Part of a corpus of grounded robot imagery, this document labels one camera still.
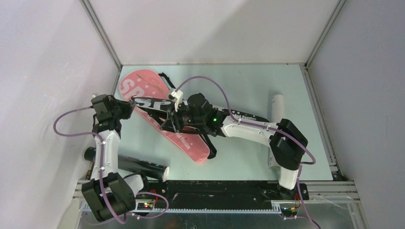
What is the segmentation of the black racket cover bag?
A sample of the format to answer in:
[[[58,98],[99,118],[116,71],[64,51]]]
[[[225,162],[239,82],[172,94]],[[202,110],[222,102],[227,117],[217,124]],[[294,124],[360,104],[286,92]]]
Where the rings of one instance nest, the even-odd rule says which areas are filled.
[[[168,99],[148,98],[148,97],[133,97],[132,101],[136,102],[136,107],[143,111],[157,115],[165,120],[167,111],[174,110],[174,102]],[[220,126],[220,123],[229,116],[227,108],[213,105],[213,108],[207,114],[203,114],[200,108],[190,108],[187,101],[184,100],[180,105],[177,115],[185,126],[199,128],[202,126]]]

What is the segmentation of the pink racket cover bag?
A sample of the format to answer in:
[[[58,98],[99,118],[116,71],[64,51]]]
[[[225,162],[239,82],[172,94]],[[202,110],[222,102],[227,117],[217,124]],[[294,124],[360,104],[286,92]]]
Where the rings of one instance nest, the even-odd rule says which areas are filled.
[[[168,99],[172,88],[174,85],[165,74],[156,73],[151,69],[139,69],[127,74],[121,80],[119,91],[127,101],[133,96]],[[140,108],[134,110],[194,162],[202,163],[208,159],[212,151],[199,135],[162,131],[160,130],[161,124],[146,111]]]

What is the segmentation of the black shuttlecock tube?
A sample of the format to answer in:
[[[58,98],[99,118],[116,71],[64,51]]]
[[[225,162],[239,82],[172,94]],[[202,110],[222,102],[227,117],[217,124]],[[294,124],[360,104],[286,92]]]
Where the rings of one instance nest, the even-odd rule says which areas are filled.
[[[146,177],[165,182],[169,176],[170,168],[149,161],[136,159],[134,157],[122,156],[118,153],[117,147],[105,147],[101,152],[102,146],[90,147],[84,153],[86,161],[94,162],[94,168],[91,179],[108,179],[118,177],[119,170],[125,170],[132,174],[140,174]]]

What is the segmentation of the white shuttlecock tube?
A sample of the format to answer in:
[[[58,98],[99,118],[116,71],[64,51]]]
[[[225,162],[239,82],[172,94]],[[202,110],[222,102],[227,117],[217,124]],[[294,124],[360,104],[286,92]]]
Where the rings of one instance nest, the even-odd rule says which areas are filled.
[[[282,94],[276,94],[272,98],[271,122],[279,123],[284,116],[285,116],[285,97]],[[274,158],[271,149],[269,149],[268,153],[268,166],[270,169],[279,168],[279,164],[276,162],[276,159]]]

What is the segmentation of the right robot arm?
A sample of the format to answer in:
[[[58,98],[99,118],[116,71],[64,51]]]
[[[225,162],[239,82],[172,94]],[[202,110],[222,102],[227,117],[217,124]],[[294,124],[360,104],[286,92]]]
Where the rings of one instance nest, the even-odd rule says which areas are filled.
[[[159,100],[152,105],[161,130],[199,136],[235,137],[267,146],[280,168],[278,194],[291,199],[297,193],[299,168],[307,138],[288,119],[276,123],[237,118],[225,108],[212,105],[201,93],[185,101]]]

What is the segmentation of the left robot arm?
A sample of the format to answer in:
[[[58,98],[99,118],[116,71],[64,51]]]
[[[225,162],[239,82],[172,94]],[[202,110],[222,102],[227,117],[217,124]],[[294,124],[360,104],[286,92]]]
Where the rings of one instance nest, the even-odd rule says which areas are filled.
[[[147,198],[151,186],[137,172],[124,179],[118,172],[118,148],[121,140],[121,120],[129,119],[133,105],[102,94],[91,100],[97,124],[96,154],[90,181],[82,185],[82,194],[99,222],[124,215],[136,207],[136,196]]]

